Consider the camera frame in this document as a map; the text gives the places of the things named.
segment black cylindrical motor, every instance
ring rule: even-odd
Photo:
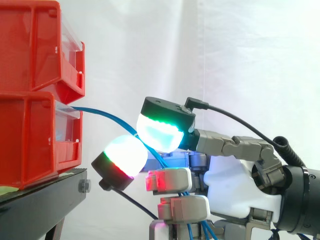
[[[320,234],[320,171],[285,166],[289,187],[282,195],[276,227],[289,233]]]

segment blue cable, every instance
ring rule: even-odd
[[[207,231],[207,227],[204,225],[203,222],[201,222],[201,225],[202,225],[202,228],[203,228],[203,231],[204,231],[205,240],[210,240],[210,237],[209,237],[209,234],[208,234],[208,231]]]
[[[124,120],[122,120],[121,118],[112,115],[108,112],[105,111],[101,111],[98,109],[94,109],[94,108],[89,108],[89,107],[78,107],[78,106],[73,106],[73,108],[75,110],[78,111],[83,111],[83,112],[87,112],[87,113],[91,113],[91,114],[97,114],[97,115],[101,115],[103,117],[106,117],[108,119],[111,119],[113,121],[115,121],[117,124],[119,124],[121,127],[123,127],[124,129],[126,129],[130,134],[134,135],[136,138],[138,138],[140,141],[141,139],[138,136],[137,131],[130,126],[127,122],[125,122]],[[149,147],[148,145],[146,145],[144,142],[142,142],[144,144],[144,146],[149,150],[149,152],[155,157],[155,159],[157,159],[157,161],[160,163],[162,168],[168,168],[169,165],[164,161],[164,159],[159,155],[159,153],[156,152],[156,150],[154,150],[153,148]],[[188,192],[184,192],[182,193],[184,196],[189,196],[190,194]],[[188,231],[189,231],[189,237],[190,240],[193,240],[193,234],[192,234],[192,229],[191,229],[191,225],[187,224],[188,227]]]
[[[189,231],[190,240],[194,240],[194,236],[193,236],[193,234],[192,234],[191,225],[188,223],[187,226],[188,226],[188,231]]]
[[[206,229],[209,231],[214,240],[218,240],[217,236],[215,235],[214,231],[212,231],[207,221],[202,221],[201,224],[205,225]]]

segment black metal shelf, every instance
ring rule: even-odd
[[[87,170],[0,196],[0,240],[59,239],[65,216],[86,198]]]

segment black cable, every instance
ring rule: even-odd
[[[136,200],[132,199],[131,197],[129,197],[127,194],[125,194],[123,191],[120,191],[116,188],[112,188],[113,191],[115,191],[117,194],[121,195],[122,197],[124,197],[125,199],[127,199],[130,203],[136,205],[138,208],[140,208],[142,211],[144,211],[146,214],[148,214],[151,218],[153,218],[154,220],[157,220],[157,216],[154,215],[151,211],[149,211],[148,209],[146,209],[144,206],[142,206],[140,203],[138,203]]]
[[[271,144],[274,149],[277,151],[277,153],[282,157],[282,159],[291,166],[296,166],[296,167],[305,167],[306,165],[304,162],[301,160],[301,158],[295,153],[295,151],[291,148],[289,145],[288,140],[283,137],[283,136],[277,136],[273,140],[262,134],[260,131],[258,131],[256,128],[254,128],[252,125],[247,123],[246,121],[242,120],[241,118],[237,117],[236,115],[233,115],[230,112],[227,112],[221,108],[215,107],[208,105],[207,109],[213,110],[215,112],[221,113],[238,123],[244,125],[248,129],[250,129],[252,132],[257,134],[260,138],[265,140],[267,143]]]
[[[279,236],[279,231],[280,229],[271,229],[272,235],[268,240],[280,240],[280,236]]]
[[[304,234],[301,234],[301,233],[297,233],[298,237],[301,239],[301,240],[311,240],[310,238],[308,238],[307,236],[305,236]]]
[[[271,144],[274,147],[274,149],[277,151],[277,153],[282,157],[282,159],[288,165],[296,166],[296,167],[305,167],[306,166],[304,164],[304,162],[300,159],[300,157],[291,148],[291,146],[289,145],[288,140],[283,136],[277,136],[273,140],[271,140],[270,138],[268,138],[267,136],[262,134],[256,128],[254,128],[249,123],[247,123],[246,121],[242,120],[241,118],[237,117],[236,115],[233,115],[232,113],[227,112],[227,111],[225,111],[225,110],[223,110],[221,108],[218,108],[218,107],[215,107],[215,106],[211,106],[211,105],[209,105],[209,103],[201,101],[199,99],[188,97],[186,99],[186,101],[185,101],[184,106],[187,109],[190,109],[191,111],[193,109],[204,109],[204,110],[210,109],[210,110],[213,110],[215,112],[221,113],[221,114],[223,114],[223,115],[225,115],[225,116],[227,116],[227,117],[229,117],[229,118],[231,118],[233,120],[236,120],[238,123],[241,123],[242,125],[244,125],[248,129],[250,129],[252,132],[257,134],[260,138],[265,140],[267,143]]]

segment wire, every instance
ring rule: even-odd
[[[204,231],[205,240],[210,240],[210,237],[209,237],[209,234],[208,234],[208,231],[207,231],[207,227],[204,225],[203,222],[201,222],[201,225],[202,225],[202,228],[203,228],[203,231]]]
[[[268,240],[280,240],[279,231],[279,228],[271,229],[272,235]]]
[[[191,225],[189,223],[187,224],[187,227],[188,227],[188,231],[189,231],[190,240],[194,240],[194,236],[192,234]]]
[[[311,240],[310,238],[308,238],[306,235],[302,233],[297,233],[297,235],[301,240]]]
[[[209,231],[209,233],[211,234],[211,236],[213,237],[214,240],[218,240],[217,236],[215,235],[214,231],[212,231],[211,227],[209,226],[209,224],[206,221],[202,221],[201,222],[203,225],[205,225],[206,229]]]
[[[144,206],[142,206],[140,203],[138,203],[136,200],[132,199],[130,196],[128,196],[127,194],[125,194],[123,191],[118,190],[116,188],[112,188],[113,191],[115,191],[117,194],[121,195],[122,197],[124,197],[125,199],[127,199],[130,203],[136,205],[138,208],[140,208],[142,211],[144,211],[146,214],[148,214],[151,218],[153,218],[154,220],[158,220],[157,216],[154,215],[151,211],[149,211],[148,209],[146,209]]]
[[[130,126],[127,122],[125,122],[124,120],[122,120],[121,118],[119,118],[119,117],[117,117],[115,115],[112,115],[112,114],[110,114],[108,112],[101,111],[101,110],[98,110],[98,109],[89,108],[89,107],[73,106],[73,108],[78,110],[78,111],[83,111],[83,112],[87,112],[87,113],[91,113],[91,114],[97,114],[97,115],[101,115],[103,117],[106,117],[108,119],[111,119],[114,122],[116,122],[117,124],[119,124],[121,127],[123,127],[124,129],[126,129],[130,134],[134,135],[136,138],[141,140],[139,138],[139,136],[138,136],[137,131],[132,126]],[[142,143],[149,150],[149,152],[155,157],[155,159],[157,159],[157,161],[160,163],[162,168],[167,168],[168,167],[168,164],[159,155],[159,153],[156,152],[156,150],[154,150],[153,148],[149,147],[144,142],[142,142]]]
[[[277,151],[277,153],[282,157],[282,159],[291,166],[296,166],[296,167],[305,167],[306,165],[304,162],[301,160],[301,158],[295,153],[295,151],[291,148],[289,145],[288,140],[283,137],[283,136],[277,136],[273,140],[265,136],[263,133],[261,133],[259,130],[254,128],[252,125],[247,123],[246,121],[242,120],[241,118],[237,117],[236,115],[233,115],[232,113],[223,110],[221,108],[212,106],[212,105],[207,105],[207,103],[203,103],[204,106],[206,106],[207,109],[210,109],[212,111],[221,113],[238,123],[244,125],[248,129],[250,129],[252,132],[257,134],[260,138],[265,140],[267,143],[271,144],[274,149]]]

